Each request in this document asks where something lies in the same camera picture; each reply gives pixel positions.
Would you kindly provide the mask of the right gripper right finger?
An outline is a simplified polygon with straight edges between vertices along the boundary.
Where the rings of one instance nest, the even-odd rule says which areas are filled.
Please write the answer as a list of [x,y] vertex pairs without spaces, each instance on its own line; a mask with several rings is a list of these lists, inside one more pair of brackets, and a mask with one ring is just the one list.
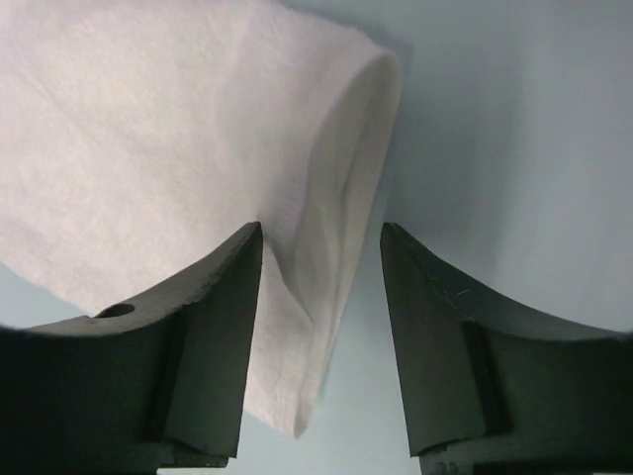
[[383,225],[410,454],[424,474],[628,474],[632,337],[507,298]]

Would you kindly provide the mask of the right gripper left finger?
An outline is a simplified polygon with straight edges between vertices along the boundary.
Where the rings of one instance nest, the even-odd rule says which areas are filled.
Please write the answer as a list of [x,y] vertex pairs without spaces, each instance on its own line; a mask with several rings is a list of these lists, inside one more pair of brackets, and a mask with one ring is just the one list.
[[5,474],[223,468],[237,454],[262,229],[103,310],[1,331]]

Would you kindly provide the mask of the white towel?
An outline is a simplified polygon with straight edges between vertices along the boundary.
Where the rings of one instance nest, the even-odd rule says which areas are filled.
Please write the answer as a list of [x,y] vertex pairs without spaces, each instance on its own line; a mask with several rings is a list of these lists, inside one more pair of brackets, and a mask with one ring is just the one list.
[[245,408],[300,436],[402,83],[391,50],[276,1],[5,1],[1,259],[95,312],[259,222]]

